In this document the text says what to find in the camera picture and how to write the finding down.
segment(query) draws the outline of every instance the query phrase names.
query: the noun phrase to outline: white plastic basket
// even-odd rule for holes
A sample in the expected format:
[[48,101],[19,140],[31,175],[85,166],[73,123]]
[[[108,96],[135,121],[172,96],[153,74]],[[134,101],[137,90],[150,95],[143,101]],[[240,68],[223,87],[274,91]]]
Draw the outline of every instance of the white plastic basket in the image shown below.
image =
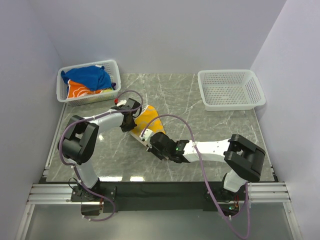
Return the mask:
[[256,74],[251,70],[206,70],[198,73],[207,111],[250,110],[266,103]]
[[[104,66],[104,70],[110,75],[111,82],[116,83],[115,90],[110,92],[99,93],[99,94],[67,98],[68,85],[65,84],[65,82],[63,81],[61,77],[61,71],[67,72],[70,69],[78,69],[78,68],[94,66],[94,65]],[[71,106],[78,106],[83,104],[99,102],[103,100],[115,99],[120,89],[121,89],[121,80],[120,80],[119,68],[116,61],[114,60],[96,61],[96,62],[90,62],[90,63],[79,64],[74,66],[66,66],[61,68],[58,71],[58,75],[56,77],[56,98],[58,99],[59,102],[67,103]]]

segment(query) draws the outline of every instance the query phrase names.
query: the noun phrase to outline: black base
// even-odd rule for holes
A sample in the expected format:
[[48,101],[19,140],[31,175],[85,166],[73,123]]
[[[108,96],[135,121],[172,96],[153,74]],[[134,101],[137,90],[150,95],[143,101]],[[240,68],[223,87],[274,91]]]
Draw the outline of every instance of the black base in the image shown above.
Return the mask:
[[[222,188],[222,182],[209,183],[218,202],[228,210],[234,206],[235,196],[239,200],[245,199],[245,187],[237,193]],[[192,210],[217,211],[204,182],[101,182],[102,195],[110,198],[116,204],[116,211],[149,211],[149,210]],[[72,194],[72,202],[92,202],[75,189]],[[234,215],[239,209],[228,211],[228,215]],[[110,213],[113,206],[104,201],[103,212]]]

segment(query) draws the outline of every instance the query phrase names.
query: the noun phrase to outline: robotic arm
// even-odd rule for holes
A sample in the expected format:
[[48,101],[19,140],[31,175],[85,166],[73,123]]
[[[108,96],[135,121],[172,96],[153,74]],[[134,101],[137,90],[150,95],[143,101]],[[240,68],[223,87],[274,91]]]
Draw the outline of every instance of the robotic arm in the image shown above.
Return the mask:
[[[191,140],[175,142],[163,132],[150,129],[140,139],[146,142],[147,151],[160,160],[166,158],[179,164],[199,161]],[[266,152],[245,137],[233,134],[230,139],[195,144],[204,161],[223,162],[232,168],[223,178],[224,189],[236,193],[247,181],[259,182]]]
[[[139,106],[139,102],[129,98],[109,111],[132,110]],[[69,163],[76,165],[81,180],[94,192],[100,192],[100,180],[90,158],[94,152],[98,134],[114,127],[120,127],[123,132],[132,130],[136,126],[134,121],[136,113],[137,111],[117,112],[92,121],[81,122],[71,127],[66,133],[62,142],[63,156]],[[68,125],[81,119],[83,118],[75,115],[71,117]],[[163,132],[154,133],[150,129],[140,136],[140,140],[146,142],[147,151],[160,160],[168,159],[179,164],[199,160],[191,140],[173,141]],[[245,137],[233,134],[230,139],[195,144],[204,161],[224,162],[232,168],[222,180],[225,190],[236,193],[247,181],[260,180],[265,151]]]

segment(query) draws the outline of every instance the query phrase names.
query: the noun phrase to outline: gray marble surface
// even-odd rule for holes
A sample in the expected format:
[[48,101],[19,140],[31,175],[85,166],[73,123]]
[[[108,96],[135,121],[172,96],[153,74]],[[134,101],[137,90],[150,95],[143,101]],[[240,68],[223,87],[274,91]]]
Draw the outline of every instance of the gray marble surface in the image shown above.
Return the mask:
[[[121,92],[136,90],[141,93],[144,106],[154,106],[160,115],[175,114],[185,119],[196,141],[219,141],[230,138],[232,134],[241,134],[266,149],[254,110],[205,111],[196,74],[122,74],[121,85]],[[139,99],[134,93],[127,93],[123,97]],[[108,100],[67,106],[59,136],[72,115],[97,115],[113,105],[113,101]],[[164,117],[162,123],[166,134],[173,140],[190,139],[188,129],[178,119]],[[57,149],[51,157],[48,182],[66,182],[74,177],[73,170],[61,163]],[[177,164],[168,160],[161,161],[146,152],[145,147],[129,133],[122,133],[120,127],[98,136],[91,160],[102,181],[203,181],[199,162]],[[231,170],[222,162],[207,161],[204,165],[210,181],[221,181]],[[267,156],[260,180],[274,181]]]

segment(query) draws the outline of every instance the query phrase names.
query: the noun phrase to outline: basket with clothes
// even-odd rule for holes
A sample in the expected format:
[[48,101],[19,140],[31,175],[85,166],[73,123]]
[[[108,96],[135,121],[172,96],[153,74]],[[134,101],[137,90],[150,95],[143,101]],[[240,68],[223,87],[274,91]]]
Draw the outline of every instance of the basket with clothes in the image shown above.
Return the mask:
[[57,99],[72,106],[115,99],[121,89],[113,60],[63,67],[57,76]]

